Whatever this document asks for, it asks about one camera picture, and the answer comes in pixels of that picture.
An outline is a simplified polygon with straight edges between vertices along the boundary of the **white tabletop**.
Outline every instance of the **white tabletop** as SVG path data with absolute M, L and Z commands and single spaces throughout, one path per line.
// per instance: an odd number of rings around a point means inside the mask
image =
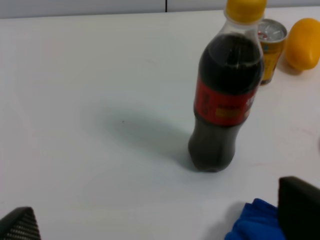
M 267 9 L 289 30 L 320 7 Z M 320 187 L 320 67 L 275 70 L 230 166 L 194 171 L 200 55 L 222 11 L 0 20 L 0 217 L 32 206 L 44 240 L 222 239 L 278 179 Z

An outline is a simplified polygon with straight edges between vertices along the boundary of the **blue cloth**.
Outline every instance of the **blue cloth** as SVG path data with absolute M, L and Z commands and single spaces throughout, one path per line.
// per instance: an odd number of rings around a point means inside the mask
M 224 240 L 285 240 L 278 223 L 278 208 L 259 198 L 246 203 Z

